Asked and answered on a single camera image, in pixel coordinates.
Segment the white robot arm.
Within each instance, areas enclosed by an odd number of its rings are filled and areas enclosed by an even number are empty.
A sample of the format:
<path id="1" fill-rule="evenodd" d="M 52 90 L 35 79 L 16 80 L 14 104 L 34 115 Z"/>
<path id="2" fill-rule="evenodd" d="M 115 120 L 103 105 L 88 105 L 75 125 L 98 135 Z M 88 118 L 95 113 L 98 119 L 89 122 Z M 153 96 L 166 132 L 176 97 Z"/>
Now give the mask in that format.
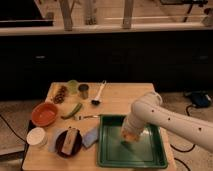
<path id="1" fill-rule="evenodd" d="M 147 124 L 169 130 L 213 153 L 213 123 L 184 116 L 162 107 L 162 97 L 148 92 L 131 104 L 125 117 L 121 135 L 126 141 L 138 141 Z"/>

